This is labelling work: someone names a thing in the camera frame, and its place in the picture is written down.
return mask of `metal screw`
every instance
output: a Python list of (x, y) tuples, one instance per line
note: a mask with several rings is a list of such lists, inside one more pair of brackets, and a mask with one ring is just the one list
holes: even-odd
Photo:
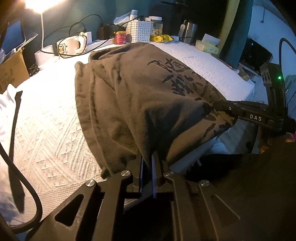
[(85, 183), (85, 185), (87, 185), (88, 187), (92, 187), (92, 186), (95, 185), (95, 184), (96, 184), (95, 180), (88, 180), (88, 181), (86, 181), (86, 183)]
[(200, 181), (200, 184), (206, 188), (210, 185), (210, 182), (208, 180), (202, 180), (202, 181)]
[(121, 175), (123, 177), (128, 177), (130, 174), (131, 174), (131, 172), (130, 171), (127, 171), (127, 170), (124, 170), (124, 171), (121, 172)]
[(165, 175), (168, 177), (168, 176), (170, 176), (171, 174), (173, 174), (174, 172), (172, 172), (172, 171), (167, 171), (167, 172), (165, 172)]

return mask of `yellow snack package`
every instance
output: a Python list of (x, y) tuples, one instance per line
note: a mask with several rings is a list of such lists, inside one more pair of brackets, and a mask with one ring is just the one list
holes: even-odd
[(167, 34), (161, 34), (158, 36), (150, 36), (150, 41), (157, 42), (157, 43), (166, 43), (166, 42), (169, 42), (172, 40), (173, 39), (171, 38), (171, 36), (169, 36)]

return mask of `yellow lid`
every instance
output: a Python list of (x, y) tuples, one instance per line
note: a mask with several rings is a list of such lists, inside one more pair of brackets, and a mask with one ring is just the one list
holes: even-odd
[(114, 32), (114, 34), (125, 34), (125, 33), (126, 33), (126, 31), (118, 31), (117, 33)]

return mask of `white basket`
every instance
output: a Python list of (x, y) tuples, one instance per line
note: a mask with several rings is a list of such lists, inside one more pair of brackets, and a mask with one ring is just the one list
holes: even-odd
[(126, 41), (129, 43), (150, 42), (153, 22), (133, 20), (126, 26)]

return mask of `graphic lettering on garment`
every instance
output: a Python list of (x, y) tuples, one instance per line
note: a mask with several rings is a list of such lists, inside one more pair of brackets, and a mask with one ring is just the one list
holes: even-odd
[[(165, 61), (153, 60), (147, 65), (150, 64), (156, 64), (169, 72), (169, 75), (162, 81), (162, 83), (164, 84), (166, 82), (170, 82), (173, 94), (186, 96), (198, 93), (200, 97), (195, 98), (195, 101), (201, 101), (202, 97), (207, 95), (209, 103), (203, 102), (202, 108), (204, 112), (202, 114), (202, 118), (212, 122), (217, 120), (216, 117), (219, 116), (219, 113), (216, 112), (209, 104), (220, 100), (221, 95), (215, 87), (209, 84), (208, 81), (185, 64), (176, 62), (173, 59), (166, 58)], [(229, 128), (231, 126), (231, 124), (226, 120), (225, 122), (225, 125), (219, 125), (220, 130), (214, 130), (215, 135), (222, 133), (225, 128)], [(205, 130), (203, 137), (205, 138), (207, 134), (215, 128), (215, 126), (216, 123), (212, 123)]]

